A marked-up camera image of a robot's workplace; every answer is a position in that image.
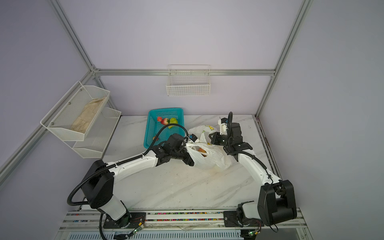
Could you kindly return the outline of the white lemon print plastic bag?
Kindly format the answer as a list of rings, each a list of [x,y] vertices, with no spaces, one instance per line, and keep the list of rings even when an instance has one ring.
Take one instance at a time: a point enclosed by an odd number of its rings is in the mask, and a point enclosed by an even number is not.
[[[194,134],[199,138],[198,143],[193,143],[188,140],[186,143],[186,149],[192,157],[195,167],[201,170],[211,170],[222,172],[227,170],[232,161],[229,156],[224,152],[222,146],[212,145],[209,138],[209,134],[217,132],[217,129],[210,125],[197,126],[188,130],[189,134]],[[207,157],[203,157],[198,151],[197,147],[204,149],[207,153]]]

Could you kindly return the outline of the green fake pear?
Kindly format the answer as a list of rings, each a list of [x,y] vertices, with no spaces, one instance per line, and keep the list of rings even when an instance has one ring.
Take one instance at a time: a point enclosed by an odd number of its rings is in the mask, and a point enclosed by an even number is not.
[[[177,124],[177,123],[178,123],[178,119],[176,119],[176,118],[171,118],[169,120],[169,124]]]

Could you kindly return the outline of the red fake strawberry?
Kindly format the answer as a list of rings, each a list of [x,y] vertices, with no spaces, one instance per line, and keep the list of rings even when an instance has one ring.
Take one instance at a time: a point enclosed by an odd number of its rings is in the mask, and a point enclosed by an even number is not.
[[[170,120],[168,118],[163,118],[162,121],[161,121],[161,124],[166,126],[170,123]]]

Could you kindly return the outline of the yellow fake banana bunch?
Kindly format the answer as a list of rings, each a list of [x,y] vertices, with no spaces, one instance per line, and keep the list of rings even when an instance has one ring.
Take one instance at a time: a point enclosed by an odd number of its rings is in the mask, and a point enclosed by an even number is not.
[[[202,148],[200,148],[200,147],[197,147],[197,151],[198,151],[203,157],[207,157],[207,156],[208,156],[208,153],[207,153],[204,149],[202,149]]]

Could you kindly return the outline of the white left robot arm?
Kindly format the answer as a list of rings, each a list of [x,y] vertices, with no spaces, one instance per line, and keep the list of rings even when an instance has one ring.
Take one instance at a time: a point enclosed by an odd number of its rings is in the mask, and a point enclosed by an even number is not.
[[[102,160],[94,162],[84,177],[84,180],[89,181],[81,187],[87,204],[114,221],[128,220],[131,215],[124,203],[114,196],[114,184],[145,169],[168,163],[171,159],[182,160],[190,167],[195,165],[186,150],[185,138],[179,134],[171,135],[167,141],[130,159],[110,163]]]

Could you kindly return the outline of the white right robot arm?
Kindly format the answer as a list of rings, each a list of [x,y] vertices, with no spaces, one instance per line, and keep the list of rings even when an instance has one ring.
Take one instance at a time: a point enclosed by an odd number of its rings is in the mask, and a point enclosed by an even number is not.
[[[209,134],[211,144],[222,146],[228,156],[232,156],[260,185],[257,201],[238,205],[237,215],[241,225],[258,220],[266,226],[274,226],[297,217],[297,207],[293,184],[275,175],[256,156],[252,146],[243,141],[241,126],[229,119],[219,120],[219,132]]]

